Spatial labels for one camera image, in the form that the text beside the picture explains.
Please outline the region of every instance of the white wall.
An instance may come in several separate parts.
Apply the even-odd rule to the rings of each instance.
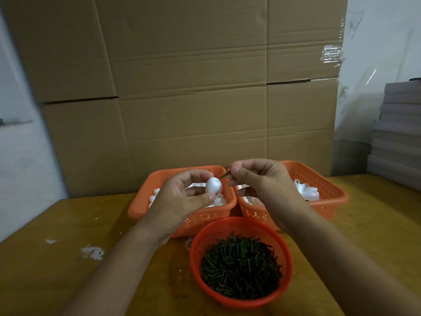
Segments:
[[[385,84],[421,77],[420,11],[421,0],[348,0],[334,168],[352,172],[369,151]]]
[[[67,192],[0,13],[0,241]]]

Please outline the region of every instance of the table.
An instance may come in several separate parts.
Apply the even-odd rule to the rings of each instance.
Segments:
[[[421,294],[421,192],[363,174],[331,180],[350,195],[333,223],[380,266]],[[134,225],[134,194],[61,200],[0,244],[0,314],[52,315]],[[208,297],[189,270],[186,238],[153,256],[127,315],[342,315],[297,245],[293,278],[274,302],[251,311]]]

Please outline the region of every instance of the person's left arm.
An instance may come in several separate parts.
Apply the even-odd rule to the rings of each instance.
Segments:
[[[204,187],[185,188],[212,176],[209,171],[192,169],[166,180],[145,216],[59,315],[124,315],[156,249],[190,214],[215,200],[215,194],[204,194]]]

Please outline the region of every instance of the orange plastic basket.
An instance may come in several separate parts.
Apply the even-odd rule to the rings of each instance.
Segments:
[[[204,169],[213,173],[215,177],[221,177],[225,174],[226,169],[218,165],[186,167],[181,169],[160,170],[151,173],[140,190],[137,192],[128,209],[128,215],[133,219],[141,219],[146,213],[149,206],[149,196],[153,194],[154,189],[161,188],[167,178],[187,169]],[[222,206],[205,207],[195,212],[176,230],[171,237],[194,236],[207,223],[218,219],[229,217],[231,209],[237,204],[234,189],[228,186],[227,179],[221,179],[222,194],[227,203]]]
[[[283,277],[279,281],[279,288],[270,295],[256,300],[235,300],[225,297],[205,284],[200,275],[200,264],[209,246],[215,244],[218,239],[226,239],[234,231],[245,237],[258,237],[266,244],[272,246],[277,256],[277,262],[281,265]],[[216,220],[204,227],[194,238],[190,247],[190,267],[200,287],[211,297],[225,306],[233,308],[255,308],[270,303],[281,295],[288,287],[292,277],[292,256],[285,241],[267,225],[256,220],[243,217],[229,217]]]
[[[282,161],[282,163],[287,167],[293,180],[298,179],[318,188],[320,200],[309,202],[309,205],[327,220],[330,221],[333,218],[340,205],[348,202],[348,194],[345,191],[307,165],[296,161]],[[244,217],[257,219],[274,230],[280,230],[270,218],[264,206],[250,204],[240,196],[237,196],[237,199]]]

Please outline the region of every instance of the round red basket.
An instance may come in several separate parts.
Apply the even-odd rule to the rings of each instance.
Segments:
[[[218,239],[226,239],[234,231],[245,237],[258,237],[266,244],[273,247],[277,262],[281,265],[283,277],[279,281],[279,288],[270,295],[255,300],[235,300],[225,297],[208,287],[200,276],[200,264],[209,246]],[[285,241],[270,227],[254,219],[243,217],[227,217],[218,219],[206,225],[194,238],[190,247],[190,267],[200,287],[218,302],[233,308],[255,308],[270,303],[275,297],[281,295],[292,277],[292,257]]]

